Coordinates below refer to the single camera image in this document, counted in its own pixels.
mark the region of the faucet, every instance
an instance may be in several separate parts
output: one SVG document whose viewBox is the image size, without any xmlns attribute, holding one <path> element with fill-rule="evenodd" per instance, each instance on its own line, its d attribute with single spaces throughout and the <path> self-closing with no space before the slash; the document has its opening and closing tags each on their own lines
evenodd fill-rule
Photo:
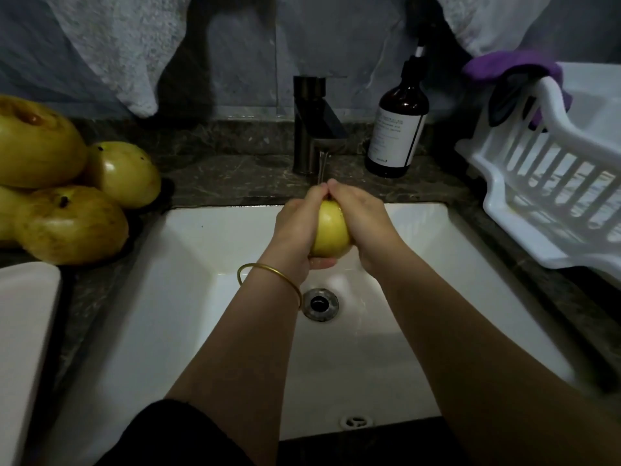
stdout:
<svg viewBox="0 0 621 466">
<path fill-rule="evenodd" d="M 325 97 L 325 78 L 293 77 L 295 140 L 293 172 L 319 176 L 328 154 L 346 147 L 347 133 Z"/>
</svg>

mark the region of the brown glass bottle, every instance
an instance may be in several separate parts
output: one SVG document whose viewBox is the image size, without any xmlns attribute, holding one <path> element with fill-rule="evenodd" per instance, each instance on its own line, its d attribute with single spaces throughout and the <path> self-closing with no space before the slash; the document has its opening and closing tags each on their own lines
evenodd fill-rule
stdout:
<svg viewBox="0 0 621 466">
<path fill-rule="evenodd" d="M 420 89 L 427 71 L 424 49 L 419 47 L 403 65 L 401 84 L 379 101 L 373 137 L 365 158 L 369 172 L 399 178 L 408 171 L 420 139 L 429 100 Z"/>
</svg>

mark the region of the gold bangle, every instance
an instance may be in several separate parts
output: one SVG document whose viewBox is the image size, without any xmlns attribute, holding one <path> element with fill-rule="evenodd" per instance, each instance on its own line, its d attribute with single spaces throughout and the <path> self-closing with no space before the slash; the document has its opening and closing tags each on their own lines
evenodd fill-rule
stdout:
<svg viewBox="0 0 621 466">
<path fill-rule="evenodd" d="M 287 276 L 284 273 L 279 272 L 277 269 L 272 268 L 271 266 L 268 265 L 263 265 L 262 263 L 246 263 L 245 265 L 242 265 L 239 267 L 239 269 L 237 269 L 237 282 L 239 282 L 239 285 L 241 286 L 243 281 L 242 281 L 242 270 L 244 268 L 262 268 L 264 270 L 269 270 L 273 273 L 276 273 L 278 276 L 280 276 L 281 278 L 283 278 L 287 283 L 289 283 L 291 285 L 291 287 L 293 287 L 293 289 L 296 290 L 296 293 L 298 294 L 298 300 L 300 302 L 298 309 L 300 307 L 302 307 L 302 291 L 300 291 L 300 288 L 298 288 L 298 285 L 294 282 L 292 282 L 289 278 L 289 276 Z"/>
</svg>

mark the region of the gray wall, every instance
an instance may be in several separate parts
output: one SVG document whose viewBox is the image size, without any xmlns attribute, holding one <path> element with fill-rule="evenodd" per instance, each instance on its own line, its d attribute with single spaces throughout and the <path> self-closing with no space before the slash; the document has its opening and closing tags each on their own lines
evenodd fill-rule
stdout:
<svg viewBox="0 0 621 466">
<path fill-rule="evenodd" d="M 399 82 L 413 26 L 439 16 L 433 0 L 193 0 L 188 34 L 158 87 L 161 110 L 182 116 L 290 115 L 292 77 L 330 77 L 342 116 L 371 117 Z M 560 60 L 621 61 L 621 0 L 552 0 L 524 40 Z M 446 114 L 462 95 L 468 57 L 440 30 L 425 87 Z M 0 0 L 0 93 L 74 117 L 126 109 L 75 52 L 43 0 Z"/>
</svg>

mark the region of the forearm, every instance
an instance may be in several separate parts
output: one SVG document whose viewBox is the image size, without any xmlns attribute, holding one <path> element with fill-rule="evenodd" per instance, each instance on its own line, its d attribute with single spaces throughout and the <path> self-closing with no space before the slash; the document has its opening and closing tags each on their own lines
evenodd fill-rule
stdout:
<svg viewBox="0 0 621 466">
<path fill-rule="evenodd" d="M 380 283 L 439 407 L 483 463 L 618 463 L 621 429 L 509 340 L 413 252 Z"/>
<path fill-rule="evenodd" d="M 298 296 L 253 269 L 167 398 L 208 415 L 256 464 L 274 464 Z"/>
</svg>

